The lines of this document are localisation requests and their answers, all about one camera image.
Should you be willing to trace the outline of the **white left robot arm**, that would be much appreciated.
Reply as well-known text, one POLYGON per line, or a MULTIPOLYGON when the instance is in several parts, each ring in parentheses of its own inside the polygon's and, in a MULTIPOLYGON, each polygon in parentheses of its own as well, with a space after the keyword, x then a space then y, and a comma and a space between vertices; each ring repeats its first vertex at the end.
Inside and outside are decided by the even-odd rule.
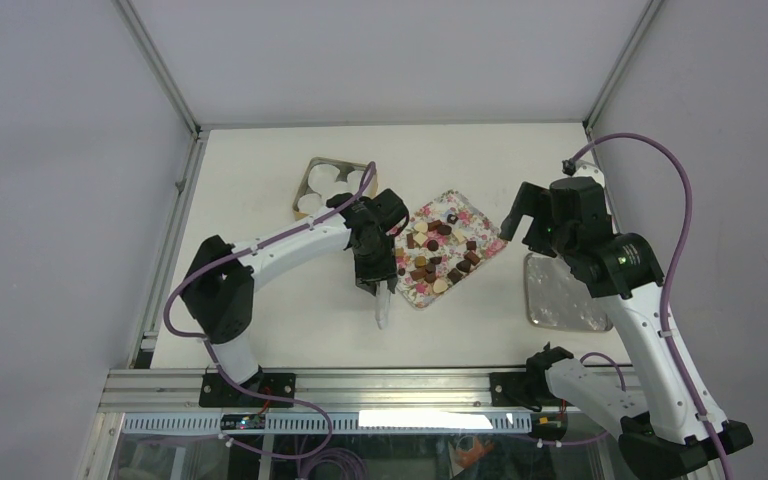
POLYGON ((241 244, 218 235, 204 240, 170 298, 181 299, 198 323, 195 338, 205 342, 210 358, 226 374, 223 394, 237 406, 248 406, 261 392, 261 366, 247 334, 255 293, 320 256, 351 252, 355 285, 374 296, 375 320, 385 329, 398 282, 395 238, 408 220, 407 207, 390 189, 373 198, 342 193, 267 238, 241 244))

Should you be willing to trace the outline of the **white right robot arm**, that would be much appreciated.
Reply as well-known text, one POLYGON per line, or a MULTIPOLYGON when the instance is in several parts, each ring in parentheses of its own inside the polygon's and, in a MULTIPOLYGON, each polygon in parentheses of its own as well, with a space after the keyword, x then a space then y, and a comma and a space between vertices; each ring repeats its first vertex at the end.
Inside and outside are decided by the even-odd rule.
POLYGON ((614 230, 603 186, 589 176, 546 187, 525 182, 502 238, 511 239, 524 217, 531 220, 525 245, 562 260, 586 287, 617 330, 641 391, 599 380, 568 350, 546 346, 503 395, 536 412, 555 399, 571 403, 617 441, 640 479, 681 477, 749 447, 749 427, 728 418, 708 392, 670 316, 668 282, 650 244, 614 230))

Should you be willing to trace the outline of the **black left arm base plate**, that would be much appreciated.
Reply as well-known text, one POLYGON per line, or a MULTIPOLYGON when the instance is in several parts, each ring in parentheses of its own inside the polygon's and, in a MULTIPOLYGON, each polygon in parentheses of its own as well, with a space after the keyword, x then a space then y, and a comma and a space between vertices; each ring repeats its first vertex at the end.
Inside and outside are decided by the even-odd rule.
POLYGON ((219 373, 206 373, 201 378, 198 405, 202 408, 291 408, 295 398, 297 375, 294 373, 263 373, 243 384, 256 395, 243 393, 219 373))

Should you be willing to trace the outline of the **silver metal tongs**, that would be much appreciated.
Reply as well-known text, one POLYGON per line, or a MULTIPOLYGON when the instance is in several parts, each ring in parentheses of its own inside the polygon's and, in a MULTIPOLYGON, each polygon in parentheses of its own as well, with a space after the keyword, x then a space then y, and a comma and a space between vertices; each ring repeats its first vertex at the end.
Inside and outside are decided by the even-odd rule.
POLYGON ((378 283, 375 292, 375 319, 380 330, 384 330, 389 325, 389 311, 392 292, 387 280, 378 283))

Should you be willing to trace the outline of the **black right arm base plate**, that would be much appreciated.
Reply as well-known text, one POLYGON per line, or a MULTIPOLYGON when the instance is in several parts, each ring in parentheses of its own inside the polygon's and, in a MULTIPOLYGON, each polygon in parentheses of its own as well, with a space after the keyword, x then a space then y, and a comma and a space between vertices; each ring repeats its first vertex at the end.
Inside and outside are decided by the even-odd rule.
POLYGON ((494 407, 522 407, 541 412, 544 407, 561 405, 545 380, 526 371, 491 372, 488 375, 491 403, 494 407))

